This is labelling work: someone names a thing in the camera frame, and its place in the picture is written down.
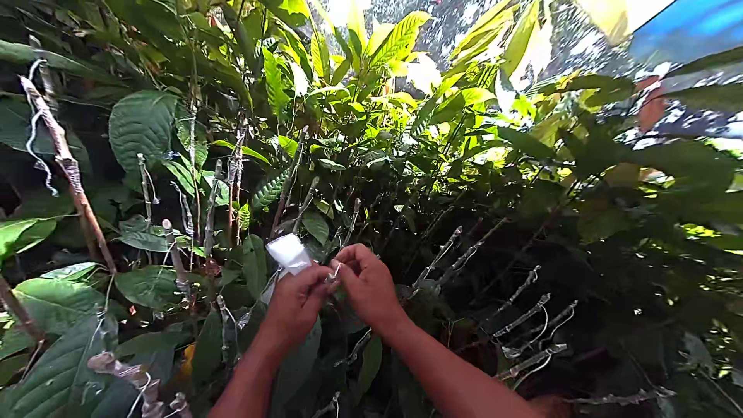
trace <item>branch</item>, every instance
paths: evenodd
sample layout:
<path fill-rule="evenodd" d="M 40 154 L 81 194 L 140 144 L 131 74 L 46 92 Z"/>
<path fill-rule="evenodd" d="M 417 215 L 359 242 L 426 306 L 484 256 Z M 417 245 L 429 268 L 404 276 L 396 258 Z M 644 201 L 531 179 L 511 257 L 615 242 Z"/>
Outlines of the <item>branch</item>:
<path fill-rule="evenodd" d="M 18 318 L 20 326 L 31 338 L 36 340 L 38 345 L 44 343 L 46 339 L 44 331 L 38 328 L 33 322 L 26 308 L 21 305 L 21 302 L 13 294 L 13 291 L 10 290 L 10 284 L 8 284 L 2 274 L 0 274 L 0 302 L 2 302 L 7 312 L 14 314 Z"/>
<path fill-rule="evenodd" d="M 312 190 L 317 186 L 317 183 L 320 181 L 320 177 L 315 177 L 312 179 L 312 184 L 310 184 L 310 190 L 307 190 L 307 196 L 305 196 L 305 202 L 302 203 L 302 207 L 299 208 L 299 214 L 296 216 L 296 219 L 294 220 L 294 226 L 291 229 L 292 234 L 296 234 L 297 231 L 299 231 L 299 224 L 302 223 L 302 216 L 305 214 L 305 210 L 307 210 L 307 207 L 309 207 L 310 202 L 312 202 L 312 198 L 314 198 L 314 194 L 312 193 Z"/>
<path fill-rule="evenodd" d="M 110 272 L 111 275 L 116 275 L 117 270 L 116 264 L 114 264 L 114 258 L 108 250 L 106 238 L 103 236 L 103 232 L 98 225 L 98 220 L 96 219 L 95 213 L 93 213 L 90 202 L 88 201 L 88 197 L 85 194 L 85 189 L 82 187 L 80 167 L 75 157 L 72 156 L 70 147 L 67 145 L 65 130 L 59 125 L 59 123 L 57 123 L 56 119 L 54 119 L 49 106 L 44 101 L 44 98 L 41 96 L 39 91 L 36 90 L 33 83 L 23 76 L 20 77 L 20 80 L 21 86 L 23 86 L 23 89 L 26 91 L 26 95 L 36 107 L 37 112 L 41 114 L 41 118 L 44 120 L 44 124 L 49 130 L 52 143 L 54 144 L 54 159 L 62 168 L 62 171 L 70 183 L 72 199 L 75 203 L 77 213 L 79 213 L 81 217 L 84 217 L 91 226 L 96 241 L 98 242 L 98 248 L 100 248 L 103 259 L 106 261 L 106 265 L 108 266 L 108 272 Z"/>
<path fill-rule="evenodd" d="M 557 353 L 561 353 L 567 349 L 568 349 L 567 344 L 553 344 L 548 349 L 541 351 L 535 354 L 534 356 L 531 356 L 530 358 L 527 358 L 526 360 L 522 361 L 521 363 L 516 364 L 512 368 L 504 372 L 496 374 L 494 379 L 505 380 L 505 379 L 511 379 L 513 377 L 516 377 L 522 371 L 526 370 L 527 368 L 531 366 L 534 366 L 535 364 L 539 363 L 545 358 L 552 356 L 554 354 L 557 354 Z"/>
<path fill-rule="evenodd" d="M 268 237 L 269 241 L 271 241 L 276 236 L 276 227 L 279 226 L 279 220 L 281 220 L 281 215 L 282 213 L 284 213 L 284 206 L 286 205 L 286 195 L 294 179 L 294 168 L 296 168 L 299 159 L 302 157 L 302 149 L 304 148 L 308 128 L 309 126 L 305 126 L 304 128 L 302 128 L 302 132 L 299 134 L 299 143 L 297 144 L 297 150 L 294 152 L 294 158 L 291 160 L 291 165 L 289 166 L 288 170 L 289 175 L 286 176 L 286 179 L 284 179 L 284 184 L 281 188 L 279 207 L 276 209 L 276 214 L 273 215 L 273 225 L 271 225 L 271 232 Z"/>
<path fill-rule="evenodd" d="M 512 329 L 523 324 L 527 319 L 531 318 L 534 314 L 539 312 L 542 309 L 542 307 L 545 305 L 545 303 L 547 303 L 549 300 L 550 300 L 549 293 L 547 293 L 546 295 L 542 295 L 542 297 L 539 298 L 539 302 L 537 302 L 536 305 L 534 305 L 531 309 L 529 309 L 524 315 L 519 316 L 514 322 L 511 322 L 510 324 L 496 331 L 496 333 L 493 334 L 493 338 L 498 338 L 501 335 L 508 334 L 509 332 L 511 332 Z"/>
<path fill-rule="evenodd" d="M 348 245 L 348 241 L 351 240 L 351 234 L 354 233 L 354 228 L 356 227 L 356 219 L 359 217 L 359 209 L 361 209 L 361 199 L 356 198 L 356 201 L 354 202 L 354 216 L 351 218 L 351 226 L 348 227 L 348 233 L 346 234 L 343 243 L 340 245 L 341 248 Z"/>
<path fill-rule="evenodd" d="M 567 403 L 583 403 L 589 405 L 606 405 L 610 403 L 618 403 L 621 406 L 625 406 L 629 404 L 637 405 L 642 401 L 651 399 L 670 398 L 671 396 L 676 396 L 676 392 L 659 386 L 658 389 L 651 390 L 650 392 L 646 392 L 640 389 L 639 392 L 631 396 L 616 396 L 609 394 L 600 398 L 563 399 L 563 401 Z"/>
<path fill-rule="evenodd" d="M 170 258 L 173 259 L 173 267 L 175 267 L 175 285 L 178 290 L 186 294 L 186 299 L 190 299 L 191 285 L 186 278 L 186 269 L 183 260 L 181 260 L 181 253 L 178 252 L 178 242 L 175 241 L 175 234 L 173 234 L 173 224 L 170 223 L 169 219 L 163 219 L 163 231 L 165 231 L 168 248 L 170 248 Z"/>
<path fill-rule="evenodd" d="M 214 247 L 214 204 L 217 200 L 217 189 L 219 189 L 219 177 L 222 174 L 222 160 L 217 160 L 214 167 L 214 181 L 212 191 L 209 194 L 209 207 L 207 208 L 207 224 L 204 225 L 204 255 L 207 259 L 212 257 Z"/>
<path fill-rule="evenodd" d="M 470 260 L 470 257 L 474 255 L 474 253 L 477 252 L 477 250 L 485 244 L 485 240 L 490 237 L 490 235 L 493 234 L 498 228 L 501 227 L 504 223 L 508 222 L 507 218 L 501 218 L 501 220 L 496 223 L 496 226 L 492 227 L 487 234 L 484 235 L 478 242 L 475 242 L 475 244 L 467 249 L 467 251 L 462 254 L 461 257 L 459 257 L 454 264 L 452 264 L 445 272 L 444 275 L 441 276 L 441 279 L 438 280 L 438 286 L 443 286 L 446 282 L 448 282 L 450 279 L 452 279 L 454 276 L 459 274 L 459 271 L 462 267 L 467 263 L 467 261 Z"/>
<path fill-rule="evenodd" d="M 142 370 L 142 364 L 128 366 L 116 360 L 116 357 L 110 351 L 104 351 L 101 354 L 90 357 L 88 368 L 95 373 L 110 374 L 131 383 L 135 389 L 140 391 L 142 398 L 142 418 L 162 418 L 165 405 L 158 401 L 160 379 L 153 380 L 148 373 Z M 138 400 L 139 396 L 134 401 L 132 410 L 134 410 L 134 406 Z"/>
<path fill-rule="evenodd" d="M 459 235 L 461 235 L 461 233 L 462 233 L 462 227 L 461 225 L 459 225 L 454 230 L 454 232 L 452 232 L 452 235 L 451 237 L 449 237 L 449 240 L 447 241 L 447 243 L 442 245 L 438 249 L 438 254 L 436 254 L 436 257 L 434 257 L 431 264 L 429 264 L 428 267 L 424 268 L 423 271 L 421 271 L 421 275 L 419 275 L 418 279 L 416 279 L 415 282 L 413 283 L 413 288 L 418 289 L 418 286 L 421 284 L 421 282 L 425 280 L 426 277 L 428 277 L 428 274 L 431 272 L 431 270 L 434 269 L 434 267 L 436 266 L 436 263 L 438 263 L 442 258 L 444 258 L 444 255 L 446 255 L 449 249 L 454 246 L 454 241 L 459 237 Z"/>
<path fill-rule="evenodd" d="M 503 309 L 508 308 L 509 306 L 513 305 L 513 301 L 516 300 L 516 298 L 521 294 L 521 292 L 524 291 L 530 284 L 536 282 L 536 279 L 538 278 L 538 275 L 536 272 L 541 268 L 541 266 L 535 266 L 532 271 L 529 271 L 529 275 L 526 277 L 526 281 L 524 284 L 519 286 L 518 289 L 511 295 L 510 298 L 506 301 L 506 303 L 503 303 L 491 316 L 490 319 L 493 319 L 496 317 L 499 313 L 503 312 Z"/>

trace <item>dense vegetation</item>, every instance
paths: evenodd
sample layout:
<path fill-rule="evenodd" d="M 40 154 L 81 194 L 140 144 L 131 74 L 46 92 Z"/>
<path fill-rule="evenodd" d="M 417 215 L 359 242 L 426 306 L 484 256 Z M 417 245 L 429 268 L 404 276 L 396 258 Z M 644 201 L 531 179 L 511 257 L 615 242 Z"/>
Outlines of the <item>dense vegetation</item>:
<path fill-rule="evenodd" d="M 144 385 L 205 415 L 265 312 L 264 244 L 294 230 L 320 262 L 370 246 L 411 318 L 527 399 L 743 417 L 743 163 L 644 134 L 665 100 L 739 112 L 742 85 L 576 71 L 515 91 L 538 0 L 493 6 L 443 73 L 412 50 L 427 13 L 368 36 L 350 10 L 336 28 L 304 0 L 0 2 L 0 411 L 126 417 Z M 367 331 L 338 291 L 272 416 L 437 416 Z M 94 373 L 103 351 L 147 379 Z"/>

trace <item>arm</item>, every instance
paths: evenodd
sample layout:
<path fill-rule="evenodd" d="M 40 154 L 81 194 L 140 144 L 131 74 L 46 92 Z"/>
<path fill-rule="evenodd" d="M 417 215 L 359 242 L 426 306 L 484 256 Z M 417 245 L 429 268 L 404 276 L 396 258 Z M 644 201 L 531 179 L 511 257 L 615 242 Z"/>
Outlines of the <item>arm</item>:
<path fill-rule="evenodd" d="M 338 277 L 357 314 L 400 355 L 444 416 L 539 416 L 522 397 L 415 326 L 398 302 L 387 266 L 367 247 L 344 248 L 331 267 L 338 262 Z"/>
<path fill-rule="evenodd" d="M 267 415 L 273 377 L 284 357 L 312 329 L 325 297 L 333 290 L 323 283 L 330 273 L 329 268 L 315 265 L 297 276 L 287 274 L 276 284 L 266 319 L 209 417 Z"/>

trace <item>green leaf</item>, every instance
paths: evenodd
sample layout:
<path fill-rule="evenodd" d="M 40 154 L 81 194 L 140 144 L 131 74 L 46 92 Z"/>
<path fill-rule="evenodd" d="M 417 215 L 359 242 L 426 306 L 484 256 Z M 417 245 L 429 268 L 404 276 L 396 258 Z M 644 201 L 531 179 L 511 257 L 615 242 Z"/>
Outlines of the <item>green leaf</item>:
<path fill-rule="evenodd" d="M 379 48 L 369 58 L 369 68 L 376 68 L 391 61 L 404 60 L 418 38 L 418 32 L 423 23 L 428 22 L 431 15 L 423 11 L 414 11 L 403 17 L 387 37 L 382 41 Z"/>
<path fill-rule="evenodd" d="M 178 98 L 162 91 L 144 90 L 119 100 L 108 120 L 108 141 L 127 173 L 139 175 L 137 154 L 148 166 L 170 151 L 173 115 Z"/>
<path fill-rule="evenodd" d="M 0 60 L 17 64 L 31 64 L 36 61 L 38 54 L 32 47 L 25 44 L 7 42 L 0 39 Z M 54 52 L 44 52 L 47 65 L 51 68 L 79 75 L 84 78 L 103 81 L 111 84 L 121 84 L 120 81 L 108 75 L 108 72 L 87 62 L 80 62 L 64 57 Z"/>
<path fill-rule="evenodd" d="M 164 331 L 146 332 L 137 335 L 119 345 L 116 349 L 116 357 L 130 356 L 132 354 L 144 356 L 155 354 L 158 351 L 173 351 L 190 337 L 190 333 L 184 330 L 182 322 L 169 325 Z"/>
<path fill-rule="evenodd" d="M 84 280 L 85 277 L 92 274 L 93 271 L 100 266 L 101 265 L 98 263 L 88 261 L 86 263 L 77 263 L 72 266 L 62 267 L 61 269 L 47 271 L 39 277 L 42 279 L 57 279 L 67 280 L 68 282 L 77 282 L 79 280 Z"/>
<path fill-rule="evenodd" d="M 193 382 L 201 386 L 207 382 L 212 372 L 222 363 L 222 322 L 219 313 L 212 309 L 196 338 L 193 353 Z"/>
<path fill-rule="evenodd" d="M 523 15 L 519 18 L 519 22 L 516 24 L 516 29 L 513 31 L 506 51 L 503 53 L 504 62 L 501 64 L 501 68 L 503 68 L 503 72 L 509 77 L 524 57 L 537 17 L 539 17 L 539 1 L 532 0 L 529 8 L 524 10 Z"/>
<path fill-rule="evenodd" d="M 663 95 L 666 99 L 676 99 L 693 109 L 716 110 L 719 112 L 743 112 L 743 83 L 715 84 L 713 86 L 692 87 L 672 91 Z"/>
<path fill-rule="evenodd" d="M 21 351 L 27 347 L 33 347 L 35 341 L 18 324 L 6 329 L 0 338 L 0 360 Z"/>
<path fill-rule="evenodd" d="M 328 160 L 327 158 L 321 158 L 319 161 L 320 161 L 320 165 L 327 169 L 338 170 L 338 171 L 345 170 L 345 166 L 338 164 L 335 161 Z"/>
<path fill-rule="evenodd" d="M 508 141 L 514 148 L 534 158 L 541 160 L 554 157 L 554 151 L 550 147 L 527 133 L 499 126 L 498 136 Z"/>
<path fill-rule="evenodd" d="M 62 335 L 80 318 L 103 307 L 106 299 L 92 287 L 60 279 L 30 279 L 13 290 L 45 332 Z"/>
<path fill-rule="evenodd" d="M 710 352 L 698 336 L 685 332 L 684 347 L 687 349 L 687 360 L 692 367 L 700 367 L 710 377 L 715 375 L 715 363 Z"/>
<path fill-rule="evenodd" d="M 305 213 L 302 218 L 302 225 L 320 244 L 325 244 L 325 241 L 328 240 L 328 223 L 325 222 L 325 218 L 321 214 L 317 212 Z"/>
<path fill-rule="evenodd" d="M 668 77 L 676 77 L 678 75 L 691 74 L 697 71 L 708 70 L 711 68 L 722 67 L 723 65 L 735 64 L 743 61 L 743 46 L 730 49 L 719 54 L 711 54 L 705 57 L 694 60 L 686 65 L 669 72 L 666 74 Z"/>
<path fill-rule="evenodd" d="M 131 302 L 166 311 L 181 301 L 175 271 L 167 266 L 145 266 L 116 275 L 116 287 Z"/>
<path fill-rule="evenodd" d="M 0 222 L 0 261 L 43 241 L 55 226 L 55 219 L 33 218 Z"/>
<path fill-rule="evenodd" d="M 279 135 L 279 145 L 281 146 L 281 148 L 284 149 L 284 151 L 286 151 L 287 154 L 289 154 L 291 158 L 294 158 L 296 148 L 299 146 L 294 139 L 284 135 Z"/>
<path fill-rule="evenodd" d="M 18 151 L 26 152 L 26 142 L 31 134 L 31 117 L 31 110 L 25 101 L 0 97 L 0 143 Z M 80 139 L 70 130 L 67 132 L 67 142 L 72 155 L 80 163 L 88 161 L 88 151 L 82 145 Z M 54 145 L 49 130 L 42 120 L 36 123 L 36 139 L 33 140 L 33 151 L 40 155 L 54 154 Z"/>
<path fill-rule="evenodd" d="M 322 327 L 318 318 L 315 320 L 309 334 L 307 334 L 305 342 L 282 362 L 276 375 L 276 384 L 271 398 L 272 417 L 283 416 L 279 411 L 284 409 L 289 399 L 294 396 L 310 376 L 317 358 L 321 336 Z"/>
<path fill-rule="evenodd" d="M 26 367 L 31 360 L 30 354 L 21 354 L 0 361 L 0 386 L 5 386 L 13 378 L 13 375 Z"/>
<path fill-rule="evenodd" d="M 510 0 L 501 0 L 483 13 L 477 19 L 477 22 L 472 25 L 464 39 L 454 48 L 454 51 L 449 55 L 449 59 L 453 61 L 462 51 L 475 46 L 486 35 L 492 33 L 497 35 L 501 29 L 506 28 L 513 21 L 513 8 L 505 8 L 509 3 Z"/>
<path fill-rule="evenodd" d="M 351 48 L 357 58 L 363 56 L 366 48 L 366 24 L 364 23 L 364 10 L 359 6 L 359 0 L 349 0 L 348 7 L 348 38 Z"/>
<path fill-rule="evenodd" d="M 268 275 L 263 240 L 257 235 L 251 234 L 242 243 L 242 276 L 250 296 L 258 300 L 266 287 Z"/>
<path fill-rule="evenodd" d="M 115 348 L 118 327 L 96 315 L 77 321 L 34 365 L 23 383 L 8 394 L 8 418 L 87 417 L 100 402 L 111 377 L 88 368 L 88 359 Z"/>
<path fill-rule="evenodd" d="M 354 391 L 354 403 L 358 405 L 364 393 L 372 386 L 372 381 L 382 364 L 382 340 L 375 335 L 364 348 L 364 362 L 359 372 L 359 380 Z"/>
<path fill-rule="evenodd" d="M 263 48 L 263 69 L 265 70 L 266 93 L 268 103 L 279 120 L 284 118 L 284 108 L 289 103 L 289 96 L 284 92 L 284 81 L 282 79 L 276 56 L 268 49 Z"/>
<path fill-rule="evenodd" d="M 193 187 L 193 180 L 191 179 L 191 173 L 188 169 L 182 164 L 170 160 L 163 160 L 163 165 L 173 174 L 173 176 L 175 176 L 175 179 L 178 180 L 178 184 L 181 185 L 183 191 L 193 197 L 196 190 Z"/>
<path fill-rule="evenodd" d="M 276 178 L 266 183 L 255 194 L 253 194 L 253 209 L 259 210 L 276 200 L 276 198 L 281 194 L 281 189 L 284 186 L 284 179 L 286 179 L 286 176 L 288 175 L 289 172 L 287 170 L 281 172 Z"/>

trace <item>hand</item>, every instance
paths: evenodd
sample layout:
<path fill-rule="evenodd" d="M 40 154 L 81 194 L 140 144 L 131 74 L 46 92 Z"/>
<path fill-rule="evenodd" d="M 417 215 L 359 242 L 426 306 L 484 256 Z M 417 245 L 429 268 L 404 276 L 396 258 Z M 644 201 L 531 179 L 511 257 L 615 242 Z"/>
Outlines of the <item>hand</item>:
<path fill-rule="evenodd" d="M 348 292 L 351 305 L 375 332 L 385 332 L 409 321 L 395 294 L 389 269 L 363 244 L 355 244 L 338 252 L 330 262 L 338 268 L 338 278 Z"/>
<path fill-rule="evenodd" d="M 312 329 L 325 298 L 337 286 L 337 283 L 325 283 L 332 273 L 328 267 L 313 263 L 298 275 L 289 273 L 279 280 L 256 339 L 267 340 L 282 355 L 300 345 Z"/>

